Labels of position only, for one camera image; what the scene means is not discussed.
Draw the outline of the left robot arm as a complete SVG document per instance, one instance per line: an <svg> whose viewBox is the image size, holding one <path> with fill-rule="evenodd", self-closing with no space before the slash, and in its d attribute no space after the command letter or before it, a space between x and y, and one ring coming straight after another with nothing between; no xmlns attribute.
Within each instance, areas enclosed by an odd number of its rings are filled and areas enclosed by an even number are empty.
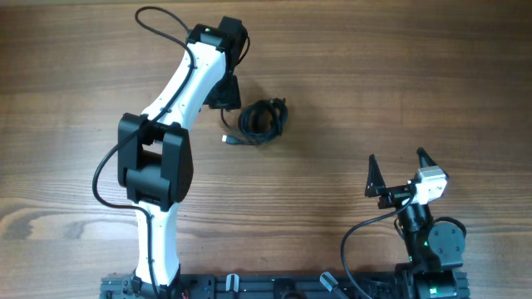
<svg viewBox="0 0 532 299"><path fill-rule="evenodd" d="M132 288L140 298L178 296L175 225L194 173L190 131L203 105L240 108L234 69L248 37L232 17L223 17L217 27L196 25L186 37L189 50L158 98L140 115L126 113L119 122L117 177L138 222L140 257Z"/></svg>

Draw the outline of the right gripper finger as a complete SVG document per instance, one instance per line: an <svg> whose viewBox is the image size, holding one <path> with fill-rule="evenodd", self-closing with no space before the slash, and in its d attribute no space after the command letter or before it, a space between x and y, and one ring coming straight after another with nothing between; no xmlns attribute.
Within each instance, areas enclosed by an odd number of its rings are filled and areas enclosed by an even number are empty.
<svg viewBox="0 0 532 299"><path fill-rule="evenodd" d="M421 168L437 166L437 163L430 157L430 155L422 148L416 150Z"/></svg>
<svg viewBox="0 0 532 299"><path fill-rule="evenodd" d="M369 156L368 162L365 196L368 198L382 196L386 192L387 187L374 154Z"/></svg>

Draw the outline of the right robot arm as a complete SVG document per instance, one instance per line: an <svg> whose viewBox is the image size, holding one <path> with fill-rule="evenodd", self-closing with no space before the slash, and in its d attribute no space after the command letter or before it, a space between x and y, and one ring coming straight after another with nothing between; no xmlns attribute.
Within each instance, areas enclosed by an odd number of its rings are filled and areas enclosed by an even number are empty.
<svg viewBox="0 0 532 299"><path fill-rule="evenodd" d="M434 218L429 203L443 196L449 175L423 149L416 151L420 167L406 184L387 187L377 159L369 156L365 195L378 197L380 209L397 212L396 229L406 244L410 262L396 266L407 298L469 298L463 266L466 227L451 217Z"/></svg>

